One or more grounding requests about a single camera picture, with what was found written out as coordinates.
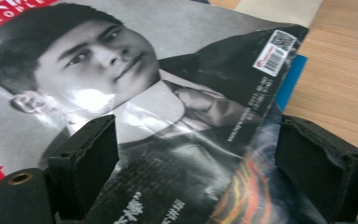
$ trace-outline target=man's hair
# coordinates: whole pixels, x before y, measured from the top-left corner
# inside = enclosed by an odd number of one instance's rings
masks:
[[[95,20],[123,24],[92,7],[58,4],[27,10],[0,26],[0,86],[12,94],[37,91],[38,58],[62,35]]]

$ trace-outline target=man's mouth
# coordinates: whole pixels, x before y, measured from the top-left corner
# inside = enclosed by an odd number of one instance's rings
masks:
[[[119,78],[123,77],[123,75],[128,72],[134,65],[136,65],[144,56],[143,53],[138,54],[137,56],[135,56],[134,58],[132,58],[127,65],[124,67],[124,69],[121,71],[120,75],[115,78],[115,81],[118,80]]]

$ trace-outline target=man's hand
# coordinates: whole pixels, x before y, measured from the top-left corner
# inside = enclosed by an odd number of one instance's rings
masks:
[[[214,98],[203,91],[179,89],[175,94],[186,109],[194,111],[198,118],[214,127],[235,125],[245,109],[234,101]]]

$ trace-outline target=blue object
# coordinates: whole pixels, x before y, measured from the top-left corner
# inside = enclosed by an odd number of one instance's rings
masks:
[[[293,89],[295,88],[298,79],[300,78],[301,72],[307,62],[307,57],[297,55],[293,60],[292,67],[284,79],[281,88],[279,89],[275,102],[279,108],[283,111],[286,108],[287,102],[292,95]]]

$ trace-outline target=magazine cover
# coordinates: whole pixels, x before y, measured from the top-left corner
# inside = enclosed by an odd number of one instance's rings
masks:
[[[30,8],[0,24],[0,179],[114,114],[120,161],[86,222],[316,222],[249,149],[307,31],[185,0]]]

